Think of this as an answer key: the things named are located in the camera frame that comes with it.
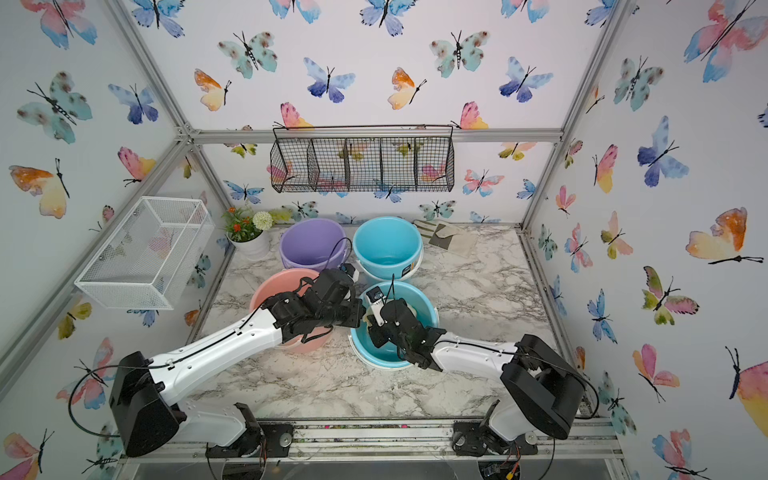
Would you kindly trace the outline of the pink plastic bucket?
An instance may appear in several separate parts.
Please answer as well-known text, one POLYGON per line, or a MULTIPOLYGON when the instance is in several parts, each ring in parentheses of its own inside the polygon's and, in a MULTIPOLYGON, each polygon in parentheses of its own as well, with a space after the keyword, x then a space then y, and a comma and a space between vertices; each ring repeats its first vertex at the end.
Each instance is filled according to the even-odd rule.
MULTIPOLYGON (((253 294, 249 310, 256 309, 264 300, 273 295, 295 290, 303 278, 315 279, 319 273, 315 270, 295 268, 286 269, 266 279, 253 294)), ((290 354, 306 354, 320 349, 331 339, 329 328, 315 328, 311 339, 306 343, 301 342, 301 336, 291 339, 289 342, 279 345, 278 350, 290 354)))

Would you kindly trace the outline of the yellow microfiber cloth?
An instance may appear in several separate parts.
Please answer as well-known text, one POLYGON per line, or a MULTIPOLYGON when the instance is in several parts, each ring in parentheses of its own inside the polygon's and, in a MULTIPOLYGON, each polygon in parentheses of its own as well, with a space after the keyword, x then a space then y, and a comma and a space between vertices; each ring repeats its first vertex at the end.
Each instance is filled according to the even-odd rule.
POLYGON ((383 326, 370 326, 367 323, 367 331, 371 337, 395 338, 398 335, 416 335, 425 329, 417 317, 417 311, 405 301, 386 303, 381 314, 385 320, 383 326))

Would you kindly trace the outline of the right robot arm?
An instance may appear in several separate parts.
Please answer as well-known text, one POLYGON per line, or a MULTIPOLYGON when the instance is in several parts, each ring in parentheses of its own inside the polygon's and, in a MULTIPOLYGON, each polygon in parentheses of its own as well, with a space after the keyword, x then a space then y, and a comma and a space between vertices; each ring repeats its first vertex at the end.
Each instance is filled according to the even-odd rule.
POLYGON ((494 343, 461 337, 423 325, 401 299, 374 301, 367 323, 376 347, 392 344, 414 366, 503 385, 510 398, 492 406, 485 420, 502 442, 535 430, 557 440, 569 437, 587 381, 541 338, 526 334, 515 343, 494 343))

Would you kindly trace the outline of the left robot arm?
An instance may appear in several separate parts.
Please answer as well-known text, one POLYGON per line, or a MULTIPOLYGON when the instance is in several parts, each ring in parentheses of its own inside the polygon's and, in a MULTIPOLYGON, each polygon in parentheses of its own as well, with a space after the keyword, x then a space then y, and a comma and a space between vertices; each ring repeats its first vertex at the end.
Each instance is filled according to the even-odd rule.
POLYGON ((272 295, 243 319, 183 348, 145 357, 134 352, 109 365, 115 374, 109 407, 129 458, 168 443, 204 443, 216 458, 264 455, 267 439, 250 408, 206 407, 189 396, 201 384, 257 353, 318 327, 356 328, 365 310, 353 280, 339 270, 304 277, 272 295))

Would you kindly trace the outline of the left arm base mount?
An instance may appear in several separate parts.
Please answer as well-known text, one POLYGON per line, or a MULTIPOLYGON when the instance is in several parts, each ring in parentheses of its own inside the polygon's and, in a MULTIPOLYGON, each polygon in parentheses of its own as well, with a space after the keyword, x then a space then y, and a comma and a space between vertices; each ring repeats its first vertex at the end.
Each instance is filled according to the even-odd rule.
POLYGON ((247 427, 230 446, 207 447, 205 456, 207 459, 258 458, 263 461, 287 458, 293 437, 293 424, 261 423, 258 427, 247 427))

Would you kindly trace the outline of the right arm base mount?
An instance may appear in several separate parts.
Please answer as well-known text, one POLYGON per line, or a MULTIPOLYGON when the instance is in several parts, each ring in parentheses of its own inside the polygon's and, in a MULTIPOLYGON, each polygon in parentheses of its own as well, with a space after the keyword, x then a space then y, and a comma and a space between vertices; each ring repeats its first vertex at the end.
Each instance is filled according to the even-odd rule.
POLYGON ((480 421, 455 422, 450 446, 456 455, 470 457, 492 454, 535 455, 538 453, 538 447, 530 444, 525 435, 520 435, 514 440, 504 440, 480 421))

